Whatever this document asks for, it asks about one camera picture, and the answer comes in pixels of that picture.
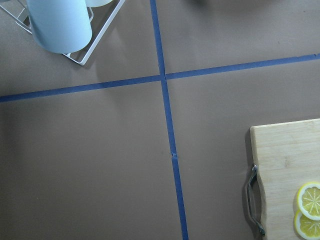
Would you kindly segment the bamboo cutting board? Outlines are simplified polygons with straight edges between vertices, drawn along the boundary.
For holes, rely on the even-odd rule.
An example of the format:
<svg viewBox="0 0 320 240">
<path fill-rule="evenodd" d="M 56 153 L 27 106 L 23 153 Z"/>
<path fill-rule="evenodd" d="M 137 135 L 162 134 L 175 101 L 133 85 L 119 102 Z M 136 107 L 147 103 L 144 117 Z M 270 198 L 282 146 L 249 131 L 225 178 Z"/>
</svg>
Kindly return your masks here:
<svg viewBox="0 0 320 240">
<path fill-rule="evenodd" d="M 253 163 L 265 240 L 299 240 L 294 218 L 301 186 L 320 181 L 320 120 L 252 126 Z"/>
</svg>

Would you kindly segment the light blue cup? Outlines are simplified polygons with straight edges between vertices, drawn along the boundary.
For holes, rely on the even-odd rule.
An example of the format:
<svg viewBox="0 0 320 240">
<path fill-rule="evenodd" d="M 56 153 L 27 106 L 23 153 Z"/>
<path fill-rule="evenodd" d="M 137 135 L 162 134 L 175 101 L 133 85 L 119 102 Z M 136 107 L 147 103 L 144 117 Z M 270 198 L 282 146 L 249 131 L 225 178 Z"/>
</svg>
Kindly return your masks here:
<svg viewBox="0 0 320 240">
<path fill-rule="evenodd" d="M 84 0 L 28 0 L 32 36 L 42 48 L 57 54 L 88 45 L 92 28 Z"/>
</svg>

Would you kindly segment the cream cup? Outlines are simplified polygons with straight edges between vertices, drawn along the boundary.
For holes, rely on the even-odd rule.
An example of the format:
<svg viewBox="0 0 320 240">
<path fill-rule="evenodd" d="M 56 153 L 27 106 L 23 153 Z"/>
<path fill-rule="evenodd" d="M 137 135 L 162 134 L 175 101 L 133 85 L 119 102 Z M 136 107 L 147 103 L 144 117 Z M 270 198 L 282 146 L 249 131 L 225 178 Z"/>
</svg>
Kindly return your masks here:
<svg viewBox="0 0 320 240">
<path fill-rule="evenodd" d="M 102 7 L 111 3 L 113 0 L 85 0 L 86 6 L 90 8 Z"/>
</svg>

